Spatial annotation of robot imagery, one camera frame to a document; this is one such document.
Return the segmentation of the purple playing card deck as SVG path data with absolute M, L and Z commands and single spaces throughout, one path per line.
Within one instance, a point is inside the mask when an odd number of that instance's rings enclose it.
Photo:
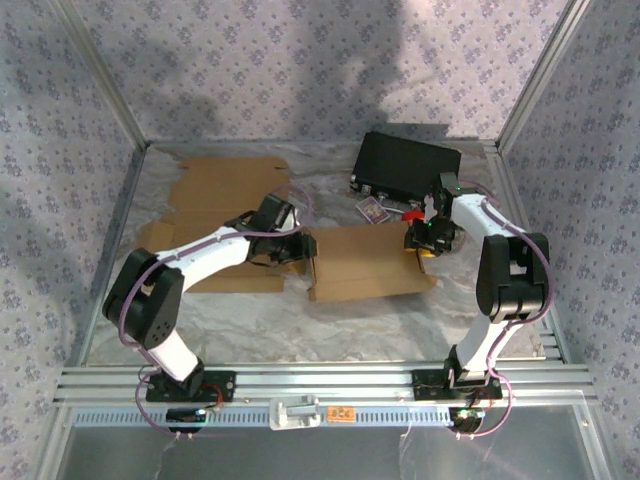
M 359 213 L 371 224 L 381 224 L 390 218 L 390 214 L 374 197 L 367 197 L 356 204 Z

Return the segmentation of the black ribbed metal-cornered case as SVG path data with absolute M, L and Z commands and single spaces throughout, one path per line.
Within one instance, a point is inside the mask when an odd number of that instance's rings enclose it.
M 367 196 L 421 203 L 431 194 L 440 174 L 459 173 L 461 158 L 455 149 L 367 132 L 349 185 Z

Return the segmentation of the white plastic clamp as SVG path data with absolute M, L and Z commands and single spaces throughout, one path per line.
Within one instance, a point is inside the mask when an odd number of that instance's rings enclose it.
M 314 395 L 273 398 L 269 426 L 274 431 L 315 428 L 321 424 L 319 399 Z

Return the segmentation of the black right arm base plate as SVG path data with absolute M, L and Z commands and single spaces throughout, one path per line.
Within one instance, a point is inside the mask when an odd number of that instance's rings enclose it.
M 452 369 L 411 371 L 411 385 L 416 401 L 500 400 L 500 381 L 495 377 L 480 380 L 456 380 Z

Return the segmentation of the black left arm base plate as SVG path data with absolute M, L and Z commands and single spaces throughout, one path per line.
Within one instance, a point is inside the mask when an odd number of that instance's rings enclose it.
M 150 403 L 230 402 L 235 393 L 236 373 L 230 370 L 199 369 L 178 382 L 166 372 L 151 376 L 145 394 Z

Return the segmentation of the aluminium grooved mounting rail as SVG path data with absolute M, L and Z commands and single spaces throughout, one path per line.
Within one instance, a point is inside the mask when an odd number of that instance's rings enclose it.
M 346 403 L 408 402 L 411 372 L 429 363 L 302 363 L 216 365 L 236 374 L 234 399 L 265 403 L 271 398 L 311 394 Z M 593 378 L 582 364 L 561 361 L 501 361 L 498 372 L 511 383 L 517 406 L 564 404 L 597 399 Z M 138 369 L 125 366 L 73 367 L 63 370 L 54 401 L 71 406 L 129 405 Z

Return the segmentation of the aluminium corner post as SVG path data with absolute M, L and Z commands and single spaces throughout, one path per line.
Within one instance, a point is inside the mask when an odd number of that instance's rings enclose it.
M 144 151 L 148 146 L 148 141 L 72 0 L 47 0 L 47 2 L 78 51 L 98 90 L 111 108 L 126 136 L 137 150 Z
M 515 144 L 592 2 L 593 0 L 567 0 L 500 135 L 496 139 L 495 144 L 499 154 L 506 154 Z

